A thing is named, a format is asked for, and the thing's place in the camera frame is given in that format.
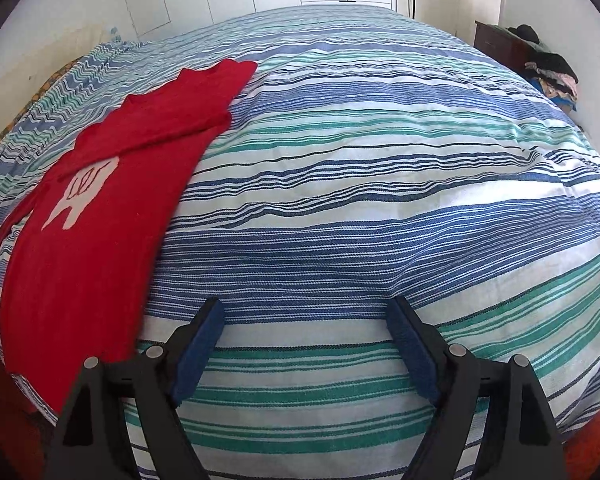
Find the red knit sweater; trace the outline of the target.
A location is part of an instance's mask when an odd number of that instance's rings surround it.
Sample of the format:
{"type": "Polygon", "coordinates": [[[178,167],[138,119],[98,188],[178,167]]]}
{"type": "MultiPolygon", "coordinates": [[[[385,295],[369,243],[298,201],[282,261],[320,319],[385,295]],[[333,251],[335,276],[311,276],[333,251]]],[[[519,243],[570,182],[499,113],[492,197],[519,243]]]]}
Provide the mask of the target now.
{"type": "Polygon", "coordinates": [[[85,128],[0,227],[9,373],[60,412],[87,358],[129,359],[166,229],[257,65],[224,60],[131,94],[85,128]]]}

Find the pile of assorted clothes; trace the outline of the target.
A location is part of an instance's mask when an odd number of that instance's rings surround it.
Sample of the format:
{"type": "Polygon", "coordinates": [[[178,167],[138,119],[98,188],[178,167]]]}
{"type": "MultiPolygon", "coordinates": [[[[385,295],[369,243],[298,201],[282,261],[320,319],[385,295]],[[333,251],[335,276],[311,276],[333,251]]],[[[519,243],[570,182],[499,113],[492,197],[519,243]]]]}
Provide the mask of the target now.
{"type": "Polygon", "coordinates": [[[526,24],[506,30],[530,47],[521,75],[563,112],[577,110],[579,78],[569,63],[542,43],[535,30],[526,24]]]}

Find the red cloth on floor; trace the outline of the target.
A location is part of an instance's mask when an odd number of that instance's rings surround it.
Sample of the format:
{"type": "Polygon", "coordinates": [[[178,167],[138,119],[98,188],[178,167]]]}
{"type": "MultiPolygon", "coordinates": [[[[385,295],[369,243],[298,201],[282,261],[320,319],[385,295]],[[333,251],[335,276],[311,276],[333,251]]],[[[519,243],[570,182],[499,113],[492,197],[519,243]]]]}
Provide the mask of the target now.
{"type": "Polygon", "coordinates": [[[0,360],[0,479],[43,478],[46,428],[0,360]]]}

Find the striped blue green bedsheet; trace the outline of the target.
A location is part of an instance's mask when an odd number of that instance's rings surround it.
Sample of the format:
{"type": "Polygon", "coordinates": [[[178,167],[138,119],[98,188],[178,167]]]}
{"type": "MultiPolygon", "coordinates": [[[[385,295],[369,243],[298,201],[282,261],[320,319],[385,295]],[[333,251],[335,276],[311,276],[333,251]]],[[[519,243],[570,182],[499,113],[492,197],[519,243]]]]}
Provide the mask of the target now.
{"type": "Polygon", "coordinates": [[[126,96],[253,61],[161,248],[140,339],[227,322],[178,411],[215,479],[393,479],[434,410],[385,324],[405,297],[526,356],[569,438],[600,411],[600,155],[531,84],[377,6],[295,6],[101,44],[0,142],[0,224],[126,96]]]}

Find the cream mattress edge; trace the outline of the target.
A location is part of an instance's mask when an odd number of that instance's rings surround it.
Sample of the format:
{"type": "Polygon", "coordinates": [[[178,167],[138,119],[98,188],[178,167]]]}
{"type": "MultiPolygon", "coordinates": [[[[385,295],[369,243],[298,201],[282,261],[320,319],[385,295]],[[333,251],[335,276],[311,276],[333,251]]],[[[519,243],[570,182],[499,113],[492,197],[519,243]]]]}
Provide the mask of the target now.
{"type": "Polygon", "coordinates": [[[12,64],[4,75],[0,75],[0,133],[53,73],[82,58],[108,37],[109,32],[100,25],[84,26],[63,32],[48,46],[25,54],[12,64]]]}

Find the dark wooden side table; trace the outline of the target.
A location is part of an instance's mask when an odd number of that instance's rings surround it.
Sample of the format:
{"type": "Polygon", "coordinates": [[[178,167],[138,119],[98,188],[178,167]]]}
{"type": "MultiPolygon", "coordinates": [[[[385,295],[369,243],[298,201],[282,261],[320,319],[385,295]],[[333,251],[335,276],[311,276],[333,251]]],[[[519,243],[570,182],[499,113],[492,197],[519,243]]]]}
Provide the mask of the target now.
{"type": "Polygon", "coordinates": [[[476,21],[474,47],[521,75],[532,61],[534,49],[527,41],[496,25],[476,21]]]}

